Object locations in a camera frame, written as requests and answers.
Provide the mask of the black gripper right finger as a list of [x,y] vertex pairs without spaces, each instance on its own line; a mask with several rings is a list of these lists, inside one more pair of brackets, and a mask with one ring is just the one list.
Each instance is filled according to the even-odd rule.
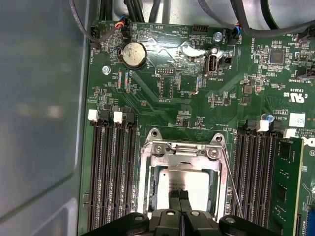
[[191,236],[275,236],[276,233],[234,215],[215,222],[206,212],[193,210],[189,193],[181,190],[181,210],[185,210],[185,226]]

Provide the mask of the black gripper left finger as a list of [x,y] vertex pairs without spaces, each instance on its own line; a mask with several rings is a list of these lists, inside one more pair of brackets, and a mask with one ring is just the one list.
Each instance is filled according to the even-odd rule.
[[169,209],[152,212],[148,217],[143,213],[130,213],[106,225],[98,227],[86,236],[178,236],[180,234],[179,191],[169,192]]

